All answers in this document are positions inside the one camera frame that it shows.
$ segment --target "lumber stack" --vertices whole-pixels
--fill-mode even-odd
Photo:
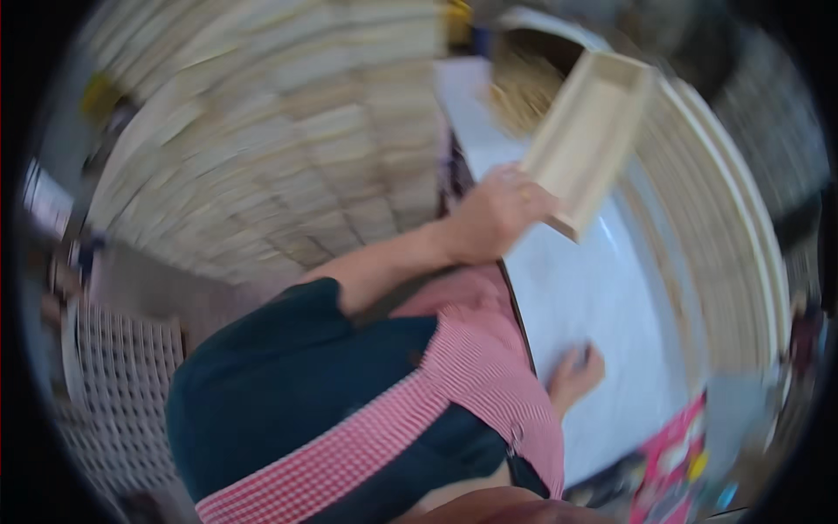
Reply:
[[[768,211],[742,155],[697,91],[680,80],[659,87],[636,153],[684,254],[710,367],[767,370],[788,347],[791,319]],[[674,311],[680,314],[676,305]]]
[[[240,282],[432,219],[433,0],[227,5],[171,57],[120,137],[94,226]]]

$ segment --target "dark blue shirt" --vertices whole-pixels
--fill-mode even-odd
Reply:
[[[356,329],[323,278],[211,336],[175,372],[166,419],[174,462],[199,501],[325,433],[416,369],[435,317]],[[428,491],[494,473],[504,440],[450,406],[384,469],[309,521],[389,521]],[[547,495],[523,460],[517,483]]]

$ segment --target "white table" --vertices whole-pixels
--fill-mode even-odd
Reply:
[[[494,126],[483,103],[488,83],[484,59],[437,63],[437,97],[476,181],[529,145]],[[564,422],[570,486],[635,449],[685,405],[675,321],[619,195],[607,198],[579,245],[538,224],[504,262],[542,383],[571,344],[592,340],[605,356],[605,380]]]

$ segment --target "wooden box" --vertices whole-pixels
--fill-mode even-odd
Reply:
[[[654,68],[586,52],[535,132],[522,169],[564,207],[547,223],[579,242],[632,150]]]

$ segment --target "red checkered fabric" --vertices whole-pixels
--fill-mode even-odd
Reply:
[[[420,367],[327,433],[204,498],[196,506],[201,520],[303,521],[387,465],[450,402],[512,443],[560,498],[561,423],[530,371],[509,300],[497,267],[462,270],[424,288],[395,312],[437,313],[437,332]]]

